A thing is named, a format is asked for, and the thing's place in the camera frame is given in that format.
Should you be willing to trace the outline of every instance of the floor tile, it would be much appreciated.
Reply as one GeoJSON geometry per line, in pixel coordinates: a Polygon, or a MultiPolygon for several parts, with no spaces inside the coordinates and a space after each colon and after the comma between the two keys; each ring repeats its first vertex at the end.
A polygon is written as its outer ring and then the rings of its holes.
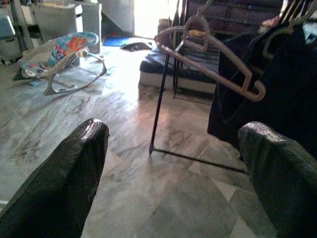
{"type": "Polygon", "coordinates": [[[257,236],[276,237],[275,229],[255,194],[237,189],[230,200],[230,205],[257,236]]]}
{"type": "Polygon", "coordinates": [[[201,169],[201,163],[200,162],[194,162],[191,167],[189,167],[189,171],[190,172],[193,172],[193,173],[197,173],[197,174],[200,174],[202,172],[202,169],[201,169]]]}
{"type": "Polygon", "coordinates": [[[230,238],[257,238],[257,236],[248,227],[245,221],[238,216],[236,224],[234,224],[233,231],[230,238]]]}
{"type": "MultiPolygon", "coordinates": [[[[216,137],[210,139],[210,143],[199,156],[200,159],[231,166],[247,172],[244,163],[239,161],[240,153],[230,144],[220,141],[216,137]]],[[[254,191],[249,175],[235,171],[225,170],[212,165],[205,165],[202,168],[202,174],[209,176],[234,187],[240,187],[245,190],[254,191]]]]}
{"type": "Polygon", "coordinates": [[[219,190],[222,192],[223,196],[229,202],[237,187],[227,184],[225,182],[218,181],[216,179],[213,179],[213,182],[217,185],[219,190]]]}
{"type": "Polygon", "coordinates": [[[229,237],[237,213],[211,179],[187,172],[138,230],[138,238],[229,237]]]}

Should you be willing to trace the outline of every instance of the sunlight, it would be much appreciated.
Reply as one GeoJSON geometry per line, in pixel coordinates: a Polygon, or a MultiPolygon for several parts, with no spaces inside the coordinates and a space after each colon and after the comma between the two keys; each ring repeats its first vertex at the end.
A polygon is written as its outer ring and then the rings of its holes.
{"type": "Polygon", "coordinates": [[[153,38],[158,34],[159,19],[174,16],[177,0],[135,0],[134,34],[153,38]]]}

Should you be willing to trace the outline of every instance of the metal bar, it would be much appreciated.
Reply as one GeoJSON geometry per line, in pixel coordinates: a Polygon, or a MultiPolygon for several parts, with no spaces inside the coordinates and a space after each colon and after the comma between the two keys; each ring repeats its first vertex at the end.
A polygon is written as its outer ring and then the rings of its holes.
{"type": "Polygon", "coordinates": [[[176,71],[175,71],[175,81],[173,82],[173,89],[174,89],[174,97],[176,96],[176,90],[178,88],[178,73],[180,68],[180,61],[176,60],[176,71]]]}
{"type": "Polygon", "coordinates": [[[301,16],[304,16],[304,15],[306,14],[306,12],[307,12],[307,10],[308,10],[308,5],[309,5],[309,2],[308,2],[308,0],[306,0],[306,1],[304,2],[304,5],[303,5],[303,9],[302,9],[302,14],[301,14],[301,16]]]}
{"type": "Polygon", "coordinates": [[[273,7],[261,7],[261,6],[252,6],[252,5],[241,5],[241,4],[235,4],[235,3],[225,3],[225,2],[218,2],[214,1],[213,5],[219,5],[219,6],[229,6],[234,8],[243,8],[243,9],[250,9],[250,10],[256,10],[256,11],[264,11],[264,12],[272,12],[279,14],[279,10],[275,9],[273,7]]]}
{"type": "Polygon", "coordinates": [[[284,12],[286,13],[286,17],[285,17],[285,19],[282,21],[282,23],[288,22],[288,21],[290,20],[291,15],[293,14],[293,12],[294,12],[294,10],[295,10],[295,8],[296,8],[296,5],[298,4],[299,1],[300,1],[300,0],[294,0],[294,1],[292,1],[292,2],[289,3],[289,6],[290,6],[290,7],[288,8],[287,11],[284,11],[284,12]]]}
{"type": "Polygon", "coordinates": [[[222,168],[222,169],[226,169],[226,170],[242,173],[242,174],[245,174],[245,175],[249,175],[249,173],[244,171],[244,170],[236,169],[236,168],[233,168],[233,167],[230,167],[230,166],[227,166],[227,165],[222,165],[222,164],[213,163],[213,162],[209,162],[209,161],[205,161],[205,160],[200,160],[200,159],[197,159],[197,158],[194,158],[194,157],[191,157],[191,156],[178,154],[178,153],[175,153],[175,152],[172,152],[172,151],[168,151],[168,150],[158,149],[158,148],[155,148],[155,147],[153,148],[153,150],[157,151],[157,152],[162,152],[162,153],[165,153],[165,154],[181,157],[181,158],[184,158],[184,159],[188,159],[188,160],[197,161],[197,162],[201,162],[201,163],[204,163],[204,164],[216,166],[216,167],[219,167],[219,168],[222,168]]]}
{"type": "Polygon", "coordinates": [[[282,16],[280,17],[279,21],[278,21],[278,24],[281,24],[285,21],[286,17],[287,17],[287,12],[289,11],[291,7],[291,3],[289,2],[287,5],[286,5],[286,8],[284,9],[283,13],[282,13],[282,16]]]}
{"type": "Polygon", "coordinates": [[[218,16],[206,16],[206,19],[225,21],[225,22],[232,22],[232,23],[240,23],[240,24],[246,24],[246,25],[252,25],[252,26],[261,25],[260,22],[259,23],[254,23],[254,22],[250,22],[250,21],[235,20],[235,19],[231,19],[231,18],[218,17],[218,16]]]}
{"type": "Polygon", "coordinates": [[[69,84],[67,84],[67,83],[63,83],[63,82],[57,81],[57,80],[54,79],[54,78],[53,78],[53,82],[55,82],[55,83],[57,83],[57,84],[59,84],[59,85],[62,85],[62,86],[64,86],[64,87],[66,87],[66,88],[73,88],[73,87],[76,86],[76,85],[74,85],[74,84],[69,85],[69,84]]]}
{"type": "Polygon", "coordinates": [[[54,90],[52,87],[52,83],[53,83],[53,78],[55,76],[55,74],[57,74],[58,72],[60,72],[61,70],[63,70],[65,67],[67,67],[67,65],[69,66],[69,64],[72,64],[74,62],[74,60],[76,59],[76,54],[73,52],[71,54],[69,54],[68,56],[66,56],[65,58],[63,58],[62,60],[60,60],[50,71],[48,71],[48,74],[46,75],[46,77],[49,80],[48,86],[46,88],[46,90],[44,91],[44,95],[53,95],[53,94],[60,94],[60,93],[72,93],[72,92],[76,92],[79,90],[82,90],[86,87],[88,87],[89,85],[91,85],[93,82],[95,82],[99,77],[101,77],[102,75],[104,75],[107,72],[107,68],[105,65],[105,62],[103,59],[95,56],[94,54],[88,53],[88,56],[94,57],[98,60],[100,60],[103,63],[103,70],[96,75],[96,77],[90,81],[88,84],[82,86],[82,87],[74,87],[73,89],[59,89],[54,90]]]}
{"type": "Polygon", "coordinates": [[[175,92],[176,92],[176,77],[178,75],[177,72],[177,59],[174,58],[174,74],[173,74],[173,91],[174,91],[174,96],[175,96],[175,92]]]}
{"type": "Polygon", "coordinates": [[[260,100],[263,99],[263,97],[265,97],[265,86],[258,80],[254,83],[254,87],[257,89],[256,91],[258,92],[258,94],[254,93],[253,91],[249,91],[248,90],[248,86],[250,85],[251,82],[251,77],[252,77],[252,72],[250,71],[250,69],[242,62],[242,60],[237,57],[226,45],[224,45],[224,43],[222,43],[219,39],[209,35],[206,33],[206,37],[205,37],[205,43],[204,46],[197,44],[195,42],[192,41],[187,41],[186,45],[193,48],[193,49],[197,49],[201,52],[205,52],[207,50],[207,46],[208,43],[213,44],[214,47],[219,48],[219,50],[225,54],[225,56],[227,58],[230,59],[230,61],[232,63],[235,64],[235,66],[245,75],[245,80],[243,83],[243,86],[241,87],[238,84],[233,83],[232,81],[224,78],[223,76],[219,75],[218,73],[216,73],[215,71],[210,70],[209,68],[201,65],[200,63],[185,57],[183,55],[181,55],[180,53],[172,50],[171,48],[165,46],[162,44],[162,37],[170,34],[170,33],[175,33],[175,32],[183,32],[183,40],[182,42],[185,42],[186,39],[186,35],[188,32],[188,25],[185,27],[172,27],[172,28],[168,28],[165,30],[162,30],[157,38],[156,38],[156,43],[157,46],[160,48],[160,50],[162,50],[163,52],[173,56],[174,58],[178,58],[179,60],[183,61],[186,64],[192,65],[194,67],[196,67],[200,72],[202,72],[203,74],[209,76],[210,78],[212,78],[213,80],[217,81],[218,83],[223,84],[225,87],[227,87],[228,89],[231,89],[233,91],[235,91],[236,93],[242,95],[243,97],[250,99],[254,102],[258,102],[260,100]]]}
{"type": "Polygon", "coordinates": [[[186,14],[187,14],[187,0],[182,1],[182,12],[180,15],[180,25],[185,25],[186,22],[186,14]]]}
{"type": "Polygon", "coordinates": [[[14,27],[15,35],[16,35],[18,43],[19,43],[20,52],[23,52],[23,51],[27,50],[27,47],[26,47],[25,40],[23,38],[23,34],[22,34],[21,29],[20,29],[19,24],[18,24],[18,16],[17,16],[17,12],[15,9],[15,3],[13,0],[10,2],[10,9],[11,9],[11,14],[12,14],[12,18],[13,18],[12,25],[14,27]]]}
{"type": "Polygon", "coordinates": [[[84,68],[81,68],[81,67],[78,67],[78,66],[75,66],[75,65],[72,65],[71,66],[71,68],[77,68],[77,69],[80,69],[80,70],[83,70],[83,71],[86,71],[86,72],[88,72],[88,73],[91,73],[91,74],[93,74],[93,75],[98,75],[97,73],[95,73],[95,72],[93,72],[93,71],[91,71],[91,70],[88,70],[88,69],[84,69],[84,68]]]}
{"type": "Polygon", "coordinates": [[[295,19],[299,15],[299,13],[302,13],[303,5],[304,5],[304,2],[302,0],[299,1],[299,3],[296,5],[296,8],[293,14],[291,15],[291,18],[295,19]]]}
{"type": "Polygon", "coordinates": [[[164,91],[164,85],[165,85],[165,80],[166,80],[166,75],[167,75],[168,62],[169,62],[169,54],[167,54],[166,58],[165,58],[165,65],[164,65],[164,70],[163,70],[162,82],[160,84],[157,111],[155,113],[152,137],[151,137],[151,142],[150,142],[150,147],[149,147],[149,154],[150,155],[152,154],[153,149],[154,149],[154,140],[155,140],[155,134],[157,131],[157,126],[158,126],[159,111],[160,111],[160,105],[162,103],[162,98],[163,98],[163,91],[164,91]]]}

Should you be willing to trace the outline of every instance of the white wall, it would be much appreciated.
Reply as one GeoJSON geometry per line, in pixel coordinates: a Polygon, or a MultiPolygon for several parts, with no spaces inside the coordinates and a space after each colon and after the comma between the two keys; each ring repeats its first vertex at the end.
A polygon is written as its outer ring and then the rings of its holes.
{"type": "Polygon", "coordinates": [[[102,12],[122,31],[133,32],[133,0],[100,0],[102,12]]]}

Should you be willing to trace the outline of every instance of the blue mat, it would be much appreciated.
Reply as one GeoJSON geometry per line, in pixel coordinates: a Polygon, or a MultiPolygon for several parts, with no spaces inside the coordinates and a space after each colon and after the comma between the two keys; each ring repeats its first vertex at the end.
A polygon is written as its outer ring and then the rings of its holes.
{"type": "Polygon", "coordinates": [[[106,37],[104,46],[122,46],[125,44],[132,44],[136,42],[153,42],[153,40],[137,38],[137,37],[121,37],[121,36],[111,36],[106,37]]]}

